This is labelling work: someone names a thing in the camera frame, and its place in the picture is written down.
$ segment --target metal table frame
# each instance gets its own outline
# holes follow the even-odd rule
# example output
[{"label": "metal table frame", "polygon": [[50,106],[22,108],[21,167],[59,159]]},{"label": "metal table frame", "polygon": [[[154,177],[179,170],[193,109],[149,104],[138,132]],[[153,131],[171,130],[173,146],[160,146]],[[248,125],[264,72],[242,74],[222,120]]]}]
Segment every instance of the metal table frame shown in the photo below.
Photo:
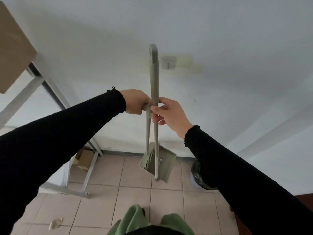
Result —
[{"label": "metal table frame", "polygon": [[[58,85],[54,82],[52,78],[45,78],[41,75],[41,73],[38,71],[38,69],[35,67],[33,63],[30,63],[30,65],[27,68],[28,73],[33,77],[33,79],[28,83],[28,85],[0,112],[0,129],[2,129],[5,124],[12,118],[12,116],[22,107],[22,105],[29,99],[29,97],[37,90],[39,86],[43,86],[46,92],[51,96],[51,98],[55,101],[55,103],[60,107],[61,110],[65,110],[71,105],[66,100],[66,97],[63,95],[61,90],[59,89]],[[45,189],[51,189],[53,191],[57,191],[59,193],[63,194],[69,194],[69,195],[75,195],[82,198],[89,198],[90,193],[86,192],[86,187],[90,178],[90,175],[92,173],[92,170],[94,168],[94,165],[96,163],[96,160],[98,157],[102,157],[103,153],[94,140],[94,138],[91,138],[88,141],[88,145],[92,148],[92,150],[95,152],[91,165],[89,167],[89,170],[87,172],[86,178],[83,183],[83,187],[80,192],[69,190],[65,186],[58,186],[55,184],[52,184],[50,182],[45,182],[41,185],[42,188]],[[69,176],[69,170],[70,166],[72,164],[72,160],[69,163],[68,168],[68,176]]]}]

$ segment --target person's left hand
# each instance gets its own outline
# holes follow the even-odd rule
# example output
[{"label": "person's left hand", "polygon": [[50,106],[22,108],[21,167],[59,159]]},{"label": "person's left hand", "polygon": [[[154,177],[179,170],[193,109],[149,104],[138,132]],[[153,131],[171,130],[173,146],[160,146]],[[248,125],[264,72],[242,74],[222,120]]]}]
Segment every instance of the person's left hand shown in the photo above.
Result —
[{"label": "person's left hand", "polygon": [[145,103],[152,104],[152,100],[141,90],[121,90],[126,101],[126,112],[141,115]]}]

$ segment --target person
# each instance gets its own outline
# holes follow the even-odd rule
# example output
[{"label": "person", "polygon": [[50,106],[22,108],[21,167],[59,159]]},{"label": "person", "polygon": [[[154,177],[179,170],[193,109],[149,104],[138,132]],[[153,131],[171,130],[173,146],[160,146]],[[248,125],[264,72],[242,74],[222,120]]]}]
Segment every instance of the person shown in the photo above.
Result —
[{"label": "person", "polygon": [[[10,234],[38,189],[117,114],[142,114],[151,99],[140,90],[113,88],[88,101],[41,118],[0,137],[1,234]],[[253,234],[313,233],[313,213],[271,178],[192,125],[177,101],[160,98],[152,121],[167,124],[201,164],[204,181],[213,181]],[[193,234],[179,217],[163,217],[162,226],[142,221],[138,206],[109,234]],[[138,223],[131,223],[132,217]]]}]

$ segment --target floor tile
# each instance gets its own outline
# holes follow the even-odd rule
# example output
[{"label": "floor tile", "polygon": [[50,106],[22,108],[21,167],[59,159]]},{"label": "floor tile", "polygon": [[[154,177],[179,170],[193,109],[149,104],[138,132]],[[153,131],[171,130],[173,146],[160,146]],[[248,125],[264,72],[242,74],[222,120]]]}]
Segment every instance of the floor tile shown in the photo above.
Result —
[{"label": "floor tile", "polygon": [[17,223],[32,223],[45,197],[45,193],[38,193],[37,196],[26,206],[23,216],[17,221]]},{"label": "floor tile", "polygon": [[108,228],[72,227],[69,235],[106,235]]},{"label": "floor tile", "polygon": [[49,225],[33,224],[27,235],[69,235],[70,226],[60,226],[55,230],[48,230]]},{"label": "floor tile", "polygon": [[173,169],[170,174],[168,182],[165,183],[162,180],[156,182],[152,180],[152,188],[154,189],[172,189],[172,190],[182,190],[182,166],[179,160],[176,160]]},{"label": "floor tile", "polygon": [[90,199],[81,199],[73,226],[110,228],[117,186],[88,185]]},{"label": "floor tile", "polygon": [[124,157],[104,155],[95,164],[89,184],[118,186],[122,175]]},{"label": "floor tile", "polygon": [[151,188],[152,175],[139,167],[141,157],[125,157],[120,186]]},{"label": "floor tile", "polygon": [[71,166],[69,173],[69,182],[84,183],[87,172],[80,169],[78,166]]},{"label": "floor tile", "polygon": [[127,210],[135,204],[139,204],[140,207],[145,209],[146,218],[149,220],[150,197],[151,189],[120,187],[117,195],[112,226],[115,224],[116,221],[122,219]]},{"label": "floor tile", "polygon": [[64,194],[47,194],[34,223],[50,224],[57,218],[63,218],[62,225],[72,226],[80,198]]},{"label": "floor tile", "polygon": [[11,235],[27,235],[31,223],[15,223]]},{"label": "floor tile", "polygon": [[213,190],[206,190],[203,188],[199,188],[194,186],[190,181],[190,174],[191,174],[191,165],[193,161],[185,161],[182,160],[182,187],[184,191],[194,191],[194,192],[207,192],[207,193],[214,193]]},{"label": "floor tile", "polygon": [[184,219],[184,202],[182,191],[152,189],[150,222],[159,225],[165,214],[177,213]]},{"label": "floor tile", "polygon": [[213,193],[184,191],[185,221],[194,233],[221,234]]},{"label": "floor tile", "polygon": [[234,214],[221,194],[215,194],[217,213],[223,235],[239,235]]}]

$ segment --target green fabric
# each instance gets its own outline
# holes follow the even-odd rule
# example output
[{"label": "green fabric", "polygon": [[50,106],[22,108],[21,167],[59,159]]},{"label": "green fabric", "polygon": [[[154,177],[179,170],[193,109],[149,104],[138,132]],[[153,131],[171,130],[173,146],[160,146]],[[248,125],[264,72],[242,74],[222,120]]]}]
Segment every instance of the green fabric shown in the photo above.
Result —
[{"label": "green fabric", "polygon": [[[108,235],[124,235],[139,228],[148,226],[139,205],[131,206],[122,220],[117,221],[110,229]],[[164,215],[160,226],[181,232],[184,235],[195,235],[192,229],[178,214]]]}]

